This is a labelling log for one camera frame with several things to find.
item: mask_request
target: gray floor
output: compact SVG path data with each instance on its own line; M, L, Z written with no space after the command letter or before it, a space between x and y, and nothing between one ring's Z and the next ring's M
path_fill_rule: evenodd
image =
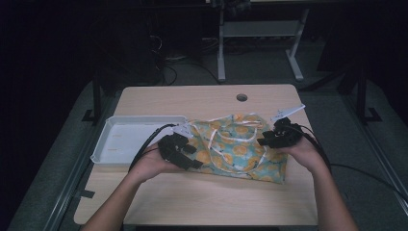
M246 52L241 55L226 55L227 81L225 84L293 84L297 88L302 88L328 74L316 71L324 42L303 41L296 56L305 80L301 83L296 82L285 55L289 42L278 39L258 41L256 46L246 47ZM206 68L196 65L195 61L189 59L173 64L171 67L177 71L174 85L216 85L214 76L210 74L210 72L217 73L216 56L213 52L203 57L201 65ZM174 77L173 71L168 68L165 75L168 82ZM375 155L376 151L373 150L366 136L369 130L379 142L379 148L390 160L401 182L407 186L407 127L389 106L382 90L372 83L369 83L368 87L367 106L375 108L383 121L362 126L353 112L354 93L350 96L341 96L335 91L339 81L340 79L337 79L319 90L299 94L328 158L332 163L357 167L385 178ZM102 97L103 118L113 114L119 96L120 92L115 97L105 95ZM73 215L79 202L79 193L84 188L92 167L92 164L88 165L89 156L104 123L104 119L96 125L82 121L85 111L91 108L92 88L89 84L79 96L64 128L55 140L15 215L10 230L78 230L80 228L73 222ZM78 160L87 161L81 165ZM76 191L69 195L61 194L72 174L81 176L79 182L72 182ZM361 230L408 229L407 215L395 194L389 189L361 173L346 168L333 167L333 176ZM68 200L70 203L62 204L66 197L70 198ZM61 212L53 212L55 208L62 208ZM317 230L316 227L280 227L280 229Z

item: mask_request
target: floral fabric bag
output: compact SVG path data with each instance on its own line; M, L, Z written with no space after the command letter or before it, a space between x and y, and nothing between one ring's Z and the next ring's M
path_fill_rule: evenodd
M285 180L288 155L258 144L269 125L258 115L229 115L210 121L190 121L197 150L190 158L203 163L202 173L269 181Z

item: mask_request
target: hand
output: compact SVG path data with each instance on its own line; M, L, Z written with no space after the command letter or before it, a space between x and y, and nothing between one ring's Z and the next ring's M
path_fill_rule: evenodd
M320 167L326 167L325 162L319 155L318 151L304 137L302 137L302 139L300 139L300 141L294 146L277 148L277 150L289 153L295 160L312 173Z
M158 144L146 148L145 153L130 170L129 175L144 182L163 172L182 170L178 166L165 161L158 149Z

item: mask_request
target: white tray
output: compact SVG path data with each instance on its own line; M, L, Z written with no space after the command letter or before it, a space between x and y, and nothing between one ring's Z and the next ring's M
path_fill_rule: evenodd
M141 146L156 129L163 125L183 124L184 116L112 116L106 120L98 143L90 159L106 167L129 166ZM154 143L173 132L168 127L151 142Z

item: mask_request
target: dark background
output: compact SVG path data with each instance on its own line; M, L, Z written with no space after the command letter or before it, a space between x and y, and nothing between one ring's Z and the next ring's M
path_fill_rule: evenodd
M106 93L129 85L154 85L159 78L154 65L161 58L151 54L149 34L161 36L167 50L181 49L198 60L201 38L217 36L218 18L213 9L160 11L155 14L158 20L152 22L146 20L151 11L123 10L137 7L136 2L0 3L0 228L7 227L13 218L75 100L95 72L102 73ZM254 6L253 12L243 16L288 17L293 6L270 11ZM404 1L314 6L303 37L327 40L321 70L336 70L364 54L370 79L385 91L405 123L407 11ZM129 28L138 29L126 34ZM133 52L124 47L134 47ZM121 59L126 66L118 66L115 59ZM137 73L137 77L129 79L129 72Z

